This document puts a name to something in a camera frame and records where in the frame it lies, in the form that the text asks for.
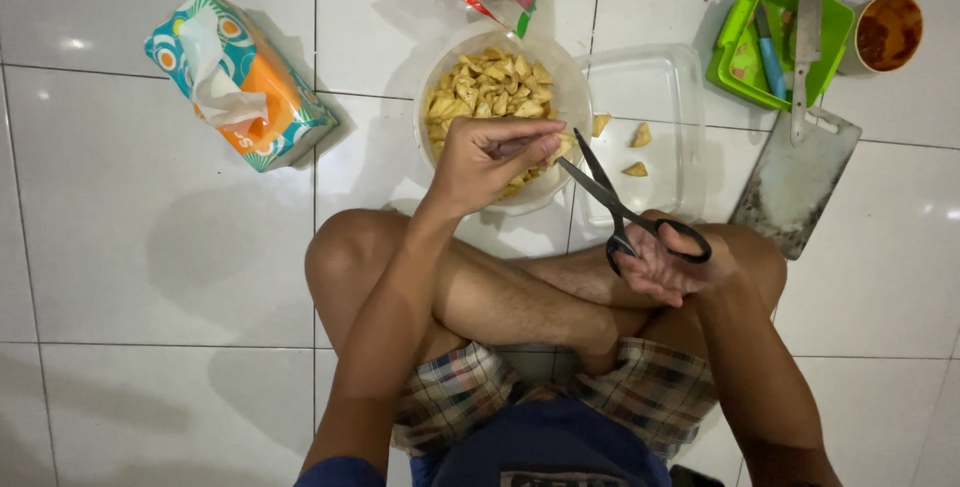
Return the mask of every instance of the green container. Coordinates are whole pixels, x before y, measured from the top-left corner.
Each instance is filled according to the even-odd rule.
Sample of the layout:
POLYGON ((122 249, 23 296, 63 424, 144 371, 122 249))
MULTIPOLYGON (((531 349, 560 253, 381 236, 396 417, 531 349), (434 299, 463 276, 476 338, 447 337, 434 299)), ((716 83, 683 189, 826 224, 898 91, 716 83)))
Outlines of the green container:
MULTIPOLYGON (((759 2, 766 9, 776 56, 783 67, 787 88, 790 88, 793 82, 797 0, 736 0, 720 30, 717 48, 706 68, 706 79, 766 109, 789 112, 793 91, 787 91, 787 100, 778 99, 770 93, 770 86, 763 75, 757 24, 754 21, 754 11, 759 2)), ((810 66, 806 75, 808 107, 813 106, 820 94, 827 91, 827 86, 834 78, 837 65, 847 48, 847 35, 854 27, 854 20, 854 11, 842 2, 823 0, 820 60, 810 66)))

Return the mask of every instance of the clear plastic container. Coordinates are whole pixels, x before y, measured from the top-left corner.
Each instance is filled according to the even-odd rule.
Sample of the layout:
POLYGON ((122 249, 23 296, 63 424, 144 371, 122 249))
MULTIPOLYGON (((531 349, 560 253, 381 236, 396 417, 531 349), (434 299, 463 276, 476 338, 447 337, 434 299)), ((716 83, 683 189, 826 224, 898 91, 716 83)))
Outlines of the clear plastic container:
MULTIPOLYGON (((430 150, 427 136, 426 103, 424 97, 431 88, 436 88, 440 76, 459 63, 461 54, 480 54, 488 46, 496 46, 514 54, 522 53, 531 64, 540 60, 553 76, 555 84, 550 87, 557 95, 550 100, 550 106, 557 111, 558 119, 566 121, 566 132, 573 134, 573 128, 590 130, 593 121, 591 91, 587 86, 580 64, 558 42, 549 38, 540 38, 527 34, 524 39, 493 22, 474 22, 459 31, 450 39, 450 45, 443 50, 434 67, 424 77, 423 83, 414 97, 414 138, 424 162, 431 170, 437 168, 433 151, 430 150)), ((571 149, 566 158, 574 164, 582 162, 584 156, 579 148, 571 149)), ((523 215, 545 208, 553 197, 570 181, 570 174, 560 166, 553 166, 539 177, 526 184, 523 189, 510 198, 498 200, 489 205, 488 211, 499 211, 508 215, 523 215)))
MULTIPOLYGON (((580 59, 588 70, 594 113, 613 119, 590 149, 603 165, 620 201, 631 211, 655 209, 698 221, 706 198, 703 75, 700 59, 686 44, 643 45, 602 51, 580 59), (630 142, 642 121, 653 141, 642 148, 630 142), (643 162, 646 177, 621 174, 643 162)), ((590 133, 588 128, 583 134, 590 133)), ((581 170, 590 174, 586 163, 581 170)), ((597 234, 611 233, 610 211, 583 189, 583 221, 597 234)))

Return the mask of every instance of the tissue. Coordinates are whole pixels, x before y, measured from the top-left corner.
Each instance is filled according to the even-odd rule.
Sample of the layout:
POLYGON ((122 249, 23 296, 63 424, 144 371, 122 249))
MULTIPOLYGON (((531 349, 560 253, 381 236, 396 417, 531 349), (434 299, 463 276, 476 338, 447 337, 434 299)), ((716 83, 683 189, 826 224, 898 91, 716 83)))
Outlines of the tissue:
POLYGON ((295 162, 339 122, 243 9, 187 0, 144 43, 147 57, 258 172, 295 162))

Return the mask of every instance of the black scissors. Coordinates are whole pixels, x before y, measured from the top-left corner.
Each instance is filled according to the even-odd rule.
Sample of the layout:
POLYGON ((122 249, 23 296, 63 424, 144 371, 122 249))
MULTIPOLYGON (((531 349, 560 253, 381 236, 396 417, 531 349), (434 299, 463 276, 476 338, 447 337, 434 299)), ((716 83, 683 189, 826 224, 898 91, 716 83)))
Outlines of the black scissors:
POLYGON ((627 239, 623 225, 624 219, 627 219, 630 223, 640 225, 644 231, 650 233, 656 239, 660 239, 660 234, 657 231, 663 223, 666 223, 681 236, 689 237, 696 242, 702 251, 701 254, 687 254, 686 252, 667 249, 671 255, 693 264, 703 264, 711 259, 711 256, 714 254, 711 244, 707 243, 704 236, 693 229, 693 227, 674 221, 673 219, 656 219, 655 221, 645 219, 633 211, 630 211, 630 209, 627 209, 627 206, 623 205, 623 202, 621 202, 617 196, 617 191, 614 190, 614 185, 610 183, 607 173, 604 172, 603 167, 600 166, 600 161, 597 160, 596 155, 594 155, 591 147, 587 145, 584 137, 580 135, 580 131, 574 128, 573 134, 576 135, 577 142, 580 143, 580 151, 583 153, 583 159, 586 160, 586 165, 590 167, 590 172, 593 173, 593 178, 581 172, 579 168, 563 157, 560 157, 558 162, 559 165, 577 181, 577 184, 580 184, 586 189, 586 192, 597 199, 600 204, 604 205, 613 216, 613 235, 609 236, 609 239, 606 240, 606 261, 609 262, 609 267, 612 268, 613 272, 620 275, 620 268, 617 262, 614 261, 614 253, 619 251, 631 257, 637 256, 637 251, 634 250, 634 247, 630 245, 630 240, 627 239))

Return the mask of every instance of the kitchen knife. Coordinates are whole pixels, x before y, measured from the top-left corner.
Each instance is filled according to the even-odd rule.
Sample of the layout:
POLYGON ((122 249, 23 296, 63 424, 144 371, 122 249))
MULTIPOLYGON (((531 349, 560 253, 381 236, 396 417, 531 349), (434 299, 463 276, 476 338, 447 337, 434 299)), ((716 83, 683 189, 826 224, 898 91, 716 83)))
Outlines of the kitchen knife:
POLYGON ((763 3, 757 2, 753 18, 756 19, 760 59, 763 64, 763 74, 766 75, 767 85, 770 87, 770 93, 773 93, 778 99, 786 100, 784 68, 781 67, 780 58, 777 57, 777 51, 774 50, 774 38, 770 33, 770 21, 767 20, 767 10, 763 8, 763 3))
POLYGON ((807 74, 810 64, 820 60, 820 22, 824 0, 797 0, 797 48, 794 52, 793 118, 790 144, 804 143, 807 116, 807 74))

